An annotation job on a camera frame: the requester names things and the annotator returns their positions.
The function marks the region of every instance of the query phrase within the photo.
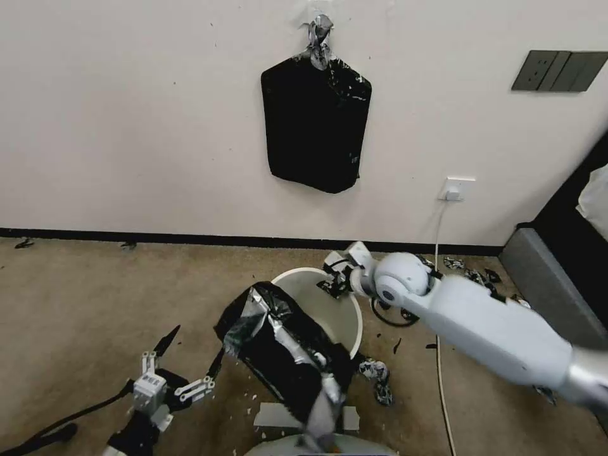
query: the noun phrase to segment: white trash bin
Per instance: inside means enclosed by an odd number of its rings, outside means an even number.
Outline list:
[[[354,358],[361,345],[363,320],[361,309],[352,294],[334,299],[317,287],[328,275],[316,268],[291,269],[276,277],[272,283],[290,295],[332,342],[340,342]]]

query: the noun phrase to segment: black cable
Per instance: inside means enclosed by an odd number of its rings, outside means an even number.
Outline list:
[[[34,451],[40,450],[48,445],[56,442],[67,442],[69,441],[76,432],[78,431],[78,425],[76,423],[68,423],[57,431],[38,437],[35,440],[28,440],[19,446],[11,448],[10,450],[3,451],[0,453],[2,456],[23,456]]]
[[[405,323],[395,323],[392,322],[390,320],[385,319],[382,315],[380,315],[380,313],[378,312],[378,309],[376,308],[376,303],[378,302],[377,299],[370,299],[369,300],[369,306],[372,308],[372,312],[374,312],[374,315],[382,322],[382,323],[386,323],[389,326],[392,327],[410,327],[413,324],[418,323],[418,320],[420,320],[420,318],[418,318],[416,315],[414,315],[413,313],[407,312],[409,315],[411,315],[410,320],[406,320]]]
[[[64,440],[64,441],[69,440],[70,438],[72,438],[73,434],[75,434],[75,430],[76,430],[76,428],[69,427],[69,425],[61,428],[59,431],[57,431],[51,435],[48,435],[48,434],[51,431],[54,431],[55,429],[57,429],[58,427],[66,424],[66,423],[69,423],[70,421],[73,421],[82,416],[88,415],[99,409],[102,409],[103,407],[106,407],[106,406],[110,405],[111,403],[116,402],[118,399],[123,398],[124,396],[128,395],[129,393],[132,393],[133,384],[134,384],[133,380],[131,380],[131,379],[127,380],[127,383],[118,392],[118,394],[116,394],[115,396],[112,396],[110,399],[107,399],[103,402],[99,402],[98,404],[95,404],[95,405],[91,405],[90,407],[87,407],[84,410],[81,410],[80,412],[76,412],[72,415],[69,415],[69,416],[66,416],[65,418],[60,419],[59,421],[54,422],[50,426],[47,426],[43,430],[35,433],[32,437],[30,437],[28,440],[26,440],[21,445],[1,452],[0,456],[14,456],[14,455],[28,454],[32,451],[37,450],[38,448],[46,446],[52,442],[59,441],[59,440]]]

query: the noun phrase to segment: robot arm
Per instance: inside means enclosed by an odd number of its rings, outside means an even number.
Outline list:
[[[608,353],[573,346],[538,313],[457,275],[441,275],[410,253],[375,261],[361,242],[324,268],[329,294],[354,292],[416,314],[433,331],[499,376],[546,386],[565,399],[608,408]]]

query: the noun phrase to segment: debris on floor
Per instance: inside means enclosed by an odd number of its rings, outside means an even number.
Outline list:
[[[486,284],[486,281],[485,281],[483,275],[481,275],[481,273],[478,270],[476,270],[476,269],[465,269],[464,270],[464,276],[468,280],[472,280],[473,282],[477,282],[479,285],[485,286],[485,284]]]
[[[395,344],[395,346],[393,347],[393,354],[394,355],[397,354],[397,349],[399,349],[400,345],[401,345],[401,338],[399,338],[399,342],[397,342],[397,344]]]
[[[456,258],[452,258],[450,256],[443,257],[443,264],[448,269],[464,269],[464,261],[457,260]]]
[[[425,265],[431,269],[435,269],[435,265],[433,264],[433,262],[430,262],[429,260],[424,258],[422,255],[418,254],[418,255],[416,255],[416,257],[422,262],[423,265]]]
[[[486,276],[488,277],[488,282],[492,283],[502,283],[502,279],[500,278],[498,272],[485,268]]]
[[[390,372],[382,361],[376,361],[371,358],[364,358],[358,367],[359,374],[366,379],[375,381],[374,397],[381,405],[393,404],[393,393],[388,386],[388,378]]]
[[[523,307],[532,309],[532,306],[530,305],[530,303],[528,301],[526,301],[524,298],[522,298],[521,296],[519,296],[517,293],[513,294],[511,296],[511,299],[514,300],[515,302],[520,303]]]
[[[551,405],[557,405],[557,398],[555,397],[555,393],[552,389],[546,388],[544,386],[533,386],[538,394],[547,399],[547,402]]]
[[[127,242],[125,242],[124,244],[121,244],[121,245],[120,245],[120,247],[121,247],[123,250],[126,250],[126,251],[131,251],[131,250],[134,250],[134,249],[135,249],[135,247],[137,247],[137,243],[136,243],[136,242],[133,242],[133,241],[127,241]]]
[[[34,244],[35,244],[35,242],[33,240],[31,240],[29,237],[26,237],[23,241],[18,243],[15,246],[15,248],[16,249],[29,248],[29,247],[33,246]]]

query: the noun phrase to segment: power plug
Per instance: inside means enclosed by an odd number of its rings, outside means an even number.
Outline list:
[[[467,189],[474,182],[474,177],[447,177],[438,199],[444,201],[464,201]]]

